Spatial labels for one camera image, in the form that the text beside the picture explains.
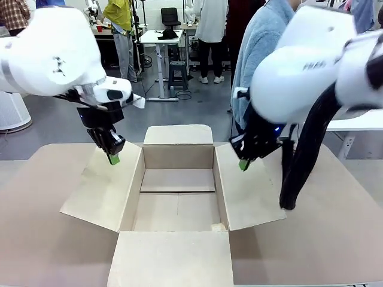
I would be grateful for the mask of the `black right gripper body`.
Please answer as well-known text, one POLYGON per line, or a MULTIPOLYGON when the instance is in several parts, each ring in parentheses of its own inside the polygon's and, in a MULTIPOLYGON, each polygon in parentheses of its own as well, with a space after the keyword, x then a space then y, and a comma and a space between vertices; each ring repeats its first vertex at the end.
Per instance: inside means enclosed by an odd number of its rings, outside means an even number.
POLYGON ((250 151, 250 159, 264 158, 281 146, 282 124, 270 123, 257 113, 252 104, 248 105, 244 120, 245 147, 250 151))

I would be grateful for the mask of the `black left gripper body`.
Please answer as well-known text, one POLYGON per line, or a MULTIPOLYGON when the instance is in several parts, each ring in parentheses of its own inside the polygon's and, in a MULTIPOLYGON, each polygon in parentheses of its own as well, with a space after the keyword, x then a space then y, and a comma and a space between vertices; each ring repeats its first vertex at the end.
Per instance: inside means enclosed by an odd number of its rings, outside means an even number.
POLYGON ((122 107, 119 101, 102 104, 106 110, 78 107, 77 112, 83 125, 90 129, 98 127, 110 128, 113 124, 124 119, 122 107))

